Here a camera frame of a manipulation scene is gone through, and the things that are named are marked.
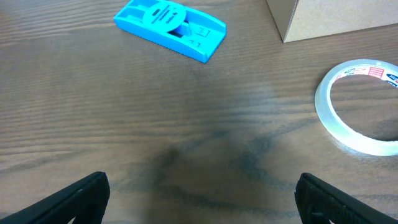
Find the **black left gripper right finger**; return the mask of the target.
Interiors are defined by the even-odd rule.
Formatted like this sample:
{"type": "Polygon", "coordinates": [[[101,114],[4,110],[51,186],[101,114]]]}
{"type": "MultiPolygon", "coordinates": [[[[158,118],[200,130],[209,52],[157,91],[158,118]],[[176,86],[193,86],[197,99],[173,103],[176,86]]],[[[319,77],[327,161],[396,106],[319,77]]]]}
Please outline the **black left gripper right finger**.
{"type": "Polygon", "coordinates": [[[303,224],[397,224],[397,220],[310,174],[301,174],[295,203],[303,224]]]}

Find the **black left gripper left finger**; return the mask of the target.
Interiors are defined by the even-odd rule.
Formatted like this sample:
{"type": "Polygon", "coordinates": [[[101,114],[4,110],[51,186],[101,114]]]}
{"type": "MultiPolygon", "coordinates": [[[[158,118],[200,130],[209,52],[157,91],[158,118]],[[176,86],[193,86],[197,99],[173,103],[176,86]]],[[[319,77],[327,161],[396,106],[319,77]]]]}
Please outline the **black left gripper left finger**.
{"type": "Polygon", "coordinates": [[[108,178],[97,171],[1,219],[1,224],[100,224],[109,196],[108,178]]]}

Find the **blue plastic tape dispenser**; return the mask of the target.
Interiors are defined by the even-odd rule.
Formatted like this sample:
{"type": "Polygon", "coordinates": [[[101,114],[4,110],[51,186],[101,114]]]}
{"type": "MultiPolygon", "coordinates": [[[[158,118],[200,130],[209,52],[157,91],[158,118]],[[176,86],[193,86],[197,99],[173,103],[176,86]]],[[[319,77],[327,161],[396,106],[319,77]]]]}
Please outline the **blue plastic tape dispenser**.
{"type": "Polygon", "coordinates": [[[114,21],[126,32],[202,63],[209,61],[227,35],[223,21],[165,0],[131,0],[114,21]]]}

